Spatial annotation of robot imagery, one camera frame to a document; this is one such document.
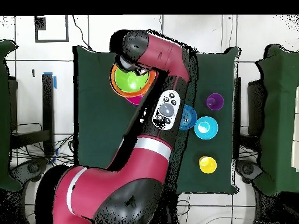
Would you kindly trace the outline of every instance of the pink cup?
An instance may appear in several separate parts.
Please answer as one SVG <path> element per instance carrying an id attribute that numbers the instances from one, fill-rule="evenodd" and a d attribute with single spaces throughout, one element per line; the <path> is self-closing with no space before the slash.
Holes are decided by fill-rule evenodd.
<path id="1" fill-rule="evenodd" d="M 129 98 L 126 98 L 128 102 L 134 104 L 134 105 L 139 105 L 141 99 L 143 98 L 143 95 L 138 95 L 136 97 L 129 97 Z"/>

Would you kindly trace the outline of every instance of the white stripe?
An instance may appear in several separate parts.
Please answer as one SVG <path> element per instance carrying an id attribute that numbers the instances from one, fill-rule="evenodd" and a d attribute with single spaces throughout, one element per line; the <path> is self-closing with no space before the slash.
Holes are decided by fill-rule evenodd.
<path id="1" fill-rule="evenodd" d="M 71 183 L 69 184 L 68 187 L 68 192 L 67 192 L 67 205 L 68 205 L 68 210 L 75 215 L 75 213 L 72 211 L 72 205 L 71 205 L 71 199 L 72 199 L 72 188 L 76 184 L 77 180 L 79 177 L 82 175 L 87 170 L 87 167 L 84 167 L 82 170 L 80 170 L 74 178 L 72 178 Z"/>
<path id="2" fill-rule="evenodd" d="M 120 149 L 121 145 L 123 144 L 123 142 L 124 142 L 124 139 L 121 140 L 121 143 L 120 143 L 120 145 L 119 145 L 119 149 Z"/>
<path id="3" fill-rule="evenodd" d="M 152 138 L 138 138 L 135 148 L 148 149 L 164 156 L 168 161 L 171 155 L 171 149 L 164 143 Z"/>

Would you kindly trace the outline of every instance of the floor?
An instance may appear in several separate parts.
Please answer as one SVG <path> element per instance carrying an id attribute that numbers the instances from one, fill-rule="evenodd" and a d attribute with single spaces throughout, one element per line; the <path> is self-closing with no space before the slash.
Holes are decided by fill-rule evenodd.
<path id="1" fill-rule="evenodd" d="M 108 52 L 110 36 L 118 29 L 154 29 L 171 38 L 196 47 L 201 53 L 222 53 L 238 46 L 242 52 L 238 73 L 242 78 L 241 125 L 248 125 L 248 82 L 260 78 L 254 64 L 263 57 L 268 44 L 299 50 L 298 21 L 295 16 L 278 15 L 124 15 L 68 16 L 69 42 L 36 43 L 34 16 L 0 16 L 0 39 L 13 40 L 19 48 L 6 58 L 10 75 L 16 76 L 18 88 L 18 123 L 41 123 L 41 75 L 52 72 L 57 77 L 54 89 L 55 141 L 57 146 L 74 131 L 72 46 L 86 46 Z M 63 40 L 64 16 L 46 16 L 47 30 L 38 31 L 39 40 Z M 38 125 L 20 126 L 19 132 L 38 130 Z M 34 146 L 29 151 L 37 151 Z M 15 150 L 11 166 L 26 159 L 26 152 Z M 60 154 L 72 155 L 67 142 Z M 56 160 L 56 164 L 66 158 Z M 255 197 L 251 185 L 235 176 L 239 192 L 225 194 L 182 194 L 178 204 L 180 224 L 252 224 Z M 34 224 L 34 194 L 38 183 L 30 183 L 26 193 L 26 214 Z"/>

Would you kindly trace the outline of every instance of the black frame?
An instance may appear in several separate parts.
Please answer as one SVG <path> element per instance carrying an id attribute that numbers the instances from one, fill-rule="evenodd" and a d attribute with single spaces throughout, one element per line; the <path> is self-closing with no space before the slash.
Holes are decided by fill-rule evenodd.
<path id="1" fill-rule="evenodd" d="M 10 77 L 13 87 L 11 91 L 11 119 L 12 126 L 17 125 L 16 118 L 16 78 Z M 53 103 L 53 78 L 52 75 L 42 75 L 43 82 L 43 130 L 28 133 L 13 133 L 11 135 L 11 149 L 21 148 L 27 145 L 43 142 L 44 155 L 54 155 L 54 103 Z"/>

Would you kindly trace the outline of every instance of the control buttons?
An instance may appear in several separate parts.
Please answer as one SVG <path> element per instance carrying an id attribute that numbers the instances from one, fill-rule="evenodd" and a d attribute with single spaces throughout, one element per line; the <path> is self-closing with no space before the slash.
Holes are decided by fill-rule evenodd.
<path id="1" fill-rule="evenodd" d="M 162 121 L 163 120 L 163 116 L 162 115 L 158 115 L 157 116 L 157 120 Z"/>
<path id="2" fill-rule="evenodd" d="M 165 117 L 171 117 L 175 113 L 175 109 L 169 103 L 162 104 L 161 107 L 159 108 L 159 111 Z"/>
<path id="3" fill-rule="evenodd" d="M 180 106 L 180 96 L 175 90 L 169 89 L 164 91 L 157 102 L 152 123 L 160 130 L 167 131 L 173 128 L 177 119 Z"/>

